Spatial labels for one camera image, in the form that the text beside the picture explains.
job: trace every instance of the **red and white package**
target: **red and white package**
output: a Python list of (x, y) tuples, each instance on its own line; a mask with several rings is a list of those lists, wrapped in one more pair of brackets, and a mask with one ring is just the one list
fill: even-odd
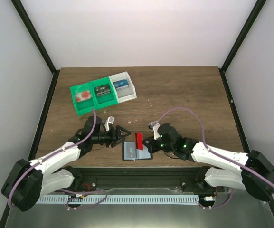
[(81, 92), (81, 93), (77, 93), (75, 95), (76, 97), (76, 101), (77, 102), (80, 102), (80, 101), (85, 101), (85, 100), (88, 100), (91, 98), (91, 94), (90, 94), (90, 91), (84, 91), (84, 92)]

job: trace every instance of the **wooden tabletop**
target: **wooden tabletop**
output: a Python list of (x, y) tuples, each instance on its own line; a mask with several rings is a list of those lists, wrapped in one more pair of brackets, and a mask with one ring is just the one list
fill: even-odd
[[(103, 121), (115, 117), (115, 125), (134, 133), (152, 136), (148, 123), (157, 120), (171, 108), (182, 106), (194, 111), (202, 120), (206, 142), (225, 150), (243, 152), (225, 89), (216, 66), (175, 67), (106, 67), (62, 68), (52, 97), (37, 158), (62, 146), (84, 126), (91, 114), (78, 116), (73, 106), (70, 87), (127, 71), (134, 83), (137, 99), (97, 111)], [(201, 128), (187, 111), (176, 110), (160, 123), (170, 123), (184, 137), (201, 140)], [(79, 167), (144, 167), (198, 166), (189, 161), (173, 160), (162, 152), (152, 160), (122, 161), (122, 146), (89, 152), (70, 163)]]

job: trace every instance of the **white arm casing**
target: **white arm casing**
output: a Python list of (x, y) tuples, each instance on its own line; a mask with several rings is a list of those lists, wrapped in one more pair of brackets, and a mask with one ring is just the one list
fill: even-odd
[[(211, 150), (215, 151), (216, 153), (223, 155), (227, 158), (230, 158), (242, 165), (245, 165), (248, 160), (246, 153), (230, 152), (230, 151), (222, 150), (212, 146), (208, 146), (208, 147)], [(203, 142), (199, 142), (194, 146), (193, 153), (191, 154), (191, 156), (195, 162), (210, 164), (210, 165), (222, 168), (224, 170), (232, 171), (233, 173), (237, 175), (240, 175), (242, 171), (238, 165), (235, 165), (229, 161), (226, 161), (208, 152)]]
[(50, 174), (42, 183), (40, 197), (58, 189), (68, 188), (73, 181), (74, 177), (68, 170), (60, 170), (59, 172)]
[[(56, 149), (55, 151), (62, 149), (64, 150), (66, 147), (73, 145), (73, 142), (66, 142), (62, 147)], [(49, 158), (47, 161), (43, 161), (44, 158), (49, 156), (51, 153), (30, 161), (30, 165), (34, 165), (37, 162), (41, 162), (40, 165), (36, 166), (36, 170), (42, 170), (43, 173), (43, 182), (45, 181), (46, 177), (52, 174), (54, 171), (58, 170), (59, 168), (63, 167), (69, 162), (75, 161), (79, 158), (81, 150), (78, 146), (74, 146), (68, 150), (61, 151), (59, 154), (54, 155), (53, 157)]]
[(225, 186), (229, 188), (246, 190), (242, 183), (241, 175), (237, 175), (228, 170), (210, 168), (205, 174), (205, 182), (212, 187)]

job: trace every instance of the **gray floor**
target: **gray floor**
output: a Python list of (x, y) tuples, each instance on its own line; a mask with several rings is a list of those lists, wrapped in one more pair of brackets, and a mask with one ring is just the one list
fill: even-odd
[[(220, 193), (219, 202), (228, 195)], [(274, 228), (267, 203), (246, 192), (235, 193), (223, 208), (199, 206), (100, 205), (67, 211), (64, 205), (35, 205), (26, 212), (12, 210), (6, 228)]]

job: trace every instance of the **blue and white package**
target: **blue and white package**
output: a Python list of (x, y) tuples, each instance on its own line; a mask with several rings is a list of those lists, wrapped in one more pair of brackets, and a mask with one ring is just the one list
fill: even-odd
[(124, 89), (127, 88), (128, 85), (128, 81), (126, 79), (120, 80), (120, 81), (116, 81), (113, 83), (115, 89)]

